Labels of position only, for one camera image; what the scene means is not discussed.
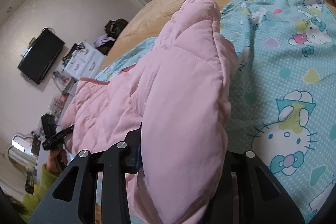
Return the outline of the green sleeve forearm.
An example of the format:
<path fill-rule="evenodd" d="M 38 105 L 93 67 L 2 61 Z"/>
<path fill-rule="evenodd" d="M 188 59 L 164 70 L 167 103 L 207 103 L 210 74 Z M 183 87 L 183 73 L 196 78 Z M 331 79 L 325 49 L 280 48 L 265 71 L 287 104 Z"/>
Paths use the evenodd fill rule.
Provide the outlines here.
<path fill-rule="evenodd" d="M 21 201 L 24 210 L 22 213 L 19 213 L 19 215 L 25 221 L 25 223 L 29 223 L 30 217 L 33 214 L 34 210 L 37 208 L 37 206 L 57 178 L 58 177 L 56 175 L 50 173 L 47 170 L 46 164 L 42 165 L 41 180 L 37 191 L 34 194 L 26 193 L 23 196 L 23 200 Z"/>

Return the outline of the person left hand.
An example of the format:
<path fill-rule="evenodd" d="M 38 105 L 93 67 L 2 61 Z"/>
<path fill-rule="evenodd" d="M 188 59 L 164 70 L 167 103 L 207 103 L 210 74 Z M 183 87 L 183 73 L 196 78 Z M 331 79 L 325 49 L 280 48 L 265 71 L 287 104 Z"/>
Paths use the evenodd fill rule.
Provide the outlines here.
<path fill-rule="evenodd" d="M 66 151 L 64 149 L 50 151 L 46 162 L 46 170 L 55 176 L 59 176 L 62 172 L 60 163 L 67 165 L 68 159 Z"/>

